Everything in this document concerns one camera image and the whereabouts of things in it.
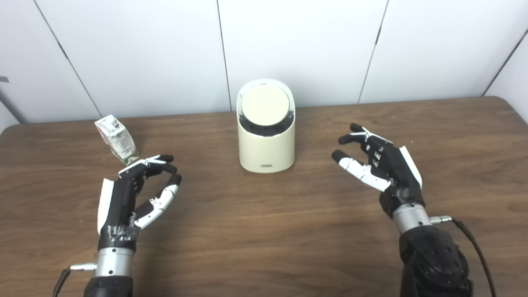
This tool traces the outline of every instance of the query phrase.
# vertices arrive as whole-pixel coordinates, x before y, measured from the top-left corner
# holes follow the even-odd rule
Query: white wall
[[[528,29],[525,0],[36,3],[0,1],[0,97],[32,123],[228,111],[258,78],[299,107],[481,96]]]
[[[215,0],[37,0],[103,115],[229,111]]]
[[[18,124],[16,118],[0,102],[0,134],[9,126]]]
[[[390,0],[361,103],[481,96],[526,29],[526,0]]]
[[[274,78],[296,106],[357,103],[386,0],[219,0],[235,109],[248,81]]]
[[[519,44],[486,96],[499,96],[528,123],[528,38]]]
[[[25,122],[95,119],[100,115],[29,0],[0,2],[0,96]]]

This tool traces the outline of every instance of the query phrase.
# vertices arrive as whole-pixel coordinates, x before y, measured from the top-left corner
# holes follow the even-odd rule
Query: panel seam
[[[92,104],[93,106],[95,107],[97,113],[99,114],[100,117],[102,117],[102,113],[101,111],[99,110],[99,108],[97,107],[95,101],[93,101],[93,98],[92,96],[90,95],[90,92],[88,92],[88,89],[86,88],[86,86],[84,85],[84,82],[82,81],[81,77],[79,76],[79,73],[77,73],[77,70],[75,69],[75,67],[73,66],[70,58],[68,58],[68,55],[66,54],[66,51],[64,50],[64,48],[62,47],[61,43],[59,42],[59,39],[57,38],[57,36],[55,35],[55,32],[53,31],[53,29],[51,29],[51,26],[48,22],[48,20],[46,19],[46,17],[44,16],[44,14],[42,13],[42,10],[40,9],[38,3],[36,2],[36,0],[33,0],[33,3],[35,3],[35,6],[36,8],[39,10],[40,12],[40,15],[42,16],[42,18],[44,19],[44,21],[46,22],[46,25],[48,26],[48,29],[50,29],[50,32],[51,34],[53,35],[53,38],[55,38],[55,41],[57,42],[57,45],[59,46],[59,48],[61,49],[62,53],[64,54],[64,56],[66,57],[66,60],[68,60],[68,63],[70,64],[71,68],[73,69],[73,72],[75,73],[75,75],[77,76],[77,79],[79,80],[79,82],[81,82],[81,85],[84,89],[84,91],[86,92],[86,94],[88,95],[88,98],[90,98],[90,101],[92,101]]]
[[[497,71],[497,73],[495,74],[495,76],[493,77],[493,79],[491,80],[491,82],[489,83],[488,87],[484,90],[484,93],[482,93],[482,96],[481,97],[484,97],[486,95],[486,93],[488,92],[489,88],[492,86],[492,84],[495,82],[495,80],[497,79],[498,75],[501,74],[502,70],[504,69],[504,67],[506,66],[506,64],[508,63],[508,61],[510,60],[510,58],[513,56],[513,53],[517,50],[517,48],[519,47],[519,45],[521,44],[521,42],[523,42],[524,38],[526,37],[526,34],[528,33],[528,30],[526,30],[523,34],[523,36],[521,37],[521,39],[519,40],[519,42],[515,45],[515,47],[513,48],[512,52],[509,54],[508,58],[506,58],[506,61],[504,61],[504,63],[502,64],[501,68]]]
[[[369,76],[370,64],[372,63],[372,58],[374,57],[374,51],[376,50],[376,46],[377,46],[378,40],[380,38],[381,27],[383,26],[383,21],[385,21],[385,14],[387,13],[387,7],[389,7],[389,1],[390,0],[387,0],[387,3],[385,4],[385,9],[383,10],[383,16],[381,17],[380,28],[378,29],[378,34],[376,36],[376,41],[374,42],[374,47],[372,48],[372,53],[370,54],[369,65],[366,67],[365,78],[363,79],[363,84],[361,85],[360,95],[357,98],[357,103],[356,104],[360,103],[361,96],[363,95],[363,89],[365,88],[365,83],[366,83],[367,76]]]
[[[231,90],[229,89],[228,64],[225,59],[225,47],[224,47],[224,35],[222,32],[222,20],[220,19],[220,4],[218,3],[218,0],[216,0],[216,10],[218,11],[218,24],[220,26],[220,39],[222,40],[222,54],[224,56],[225,82],[228,88],[229,109],[233,111],[233,104],[231,102]]]

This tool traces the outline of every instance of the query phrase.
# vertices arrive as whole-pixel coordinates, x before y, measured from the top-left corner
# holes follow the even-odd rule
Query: black and white robotic hand
[[[139,160],[119,171],[116,181],[104,179],[97,213],[99,232],[97,263],[73,264],[64,270],[53,296],[57,296],[72,270],[95,270],[84,297],[131,297],[133,294],[132,262],[139,231],[157,219],[171,203],[182,177],[170,162],[172,155],[158,155]],[[171,174],[164,189],[136,208],[136,197],[145,180]]]
[[[358,124],[351,124],[350,130],[352,133],[340,137],[339,143],[359,143],[368,164],[340,150],[333,152],[332,158],[347,172],[381,191],[381,207],[401,234],[404,268],[400,296],[472,296],[466,258],[447,232],[433,226],[452,218],[427,215],[422,178],[406,147],[395,147]]]

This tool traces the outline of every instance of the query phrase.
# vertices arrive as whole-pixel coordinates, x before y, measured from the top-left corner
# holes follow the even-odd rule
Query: cylindrical container
[[[290,89],[273,79],[245,84],[237,97],[240,164],[257,173],[290,168],[295,160],[295,103]]]

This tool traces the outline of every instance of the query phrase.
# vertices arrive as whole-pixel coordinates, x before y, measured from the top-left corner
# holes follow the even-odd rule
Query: small carton
[[[139,159],[134,140],[128,130],[113,115],[96,121],[97,130],[105,143],[110,146],[112,153],[125,165],[132,164]]]

